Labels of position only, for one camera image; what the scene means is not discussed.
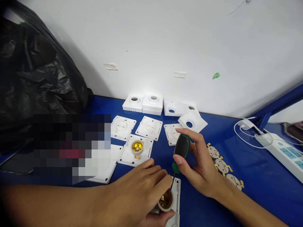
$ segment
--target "green screwdriver handle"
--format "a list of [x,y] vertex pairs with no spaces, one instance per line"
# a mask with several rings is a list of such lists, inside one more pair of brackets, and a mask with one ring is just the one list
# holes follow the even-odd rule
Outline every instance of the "green screwdriver handle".
[[[189,151],[189,146],[190,146],[190,137],[184,134],[180,134],[176,143],[174,154],[180,155],[185,159]],[[172,168],[175,173],[180,173],[180,170],[176,162],[173,163]]]

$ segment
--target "brass contact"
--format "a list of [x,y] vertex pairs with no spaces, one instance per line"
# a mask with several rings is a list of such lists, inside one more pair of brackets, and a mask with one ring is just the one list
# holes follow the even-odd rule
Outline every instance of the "brass contact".
[[165,192],[165,194],[161,197],[161,199],[159,200],[159,204],[164,209],[168,209],[171,206],[172,202],[173,202],[173,195],[172,195],[170,189],[168,189]]
[[142,142],[139,142],[139,141],[135,141],[133,144],[132,144],[132,150],[134,152],[139,152],[140,150],[142,150],[143,148],[143,143]]

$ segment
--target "green sticker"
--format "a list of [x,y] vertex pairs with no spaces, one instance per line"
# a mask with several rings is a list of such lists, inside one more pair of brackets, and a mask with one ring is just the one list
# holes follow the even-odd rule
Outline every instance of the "green sticker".
[[216,79],[220,76],[220,73],[215,73],[214,76],[212,77],[212,79]]

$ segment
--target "screwdriver shaft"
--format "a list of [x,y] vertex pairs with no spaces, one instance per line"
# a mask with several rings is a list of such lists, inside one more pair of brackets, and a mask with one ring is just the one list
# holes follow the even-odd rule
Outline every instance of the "screwdriver shaft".
[[173,184],[174,184],[174,181],[175,181],[175,176],[176,176],[176,173],[174,173],[173,183],[171,184],[170,191],[171,191],[171,189],[173,188]]

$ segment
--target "black plastic bag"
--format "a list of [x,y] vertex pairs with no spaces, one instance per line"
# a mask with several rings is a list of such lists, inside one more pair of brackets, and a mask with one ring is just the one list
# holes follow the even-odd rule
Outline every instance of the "black plastic bag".
[[80,114],[93,95],[43,21],[20,2],[13,1],[9,8],[25,23],[1,20],[2,154],[31,142],[34,114]]

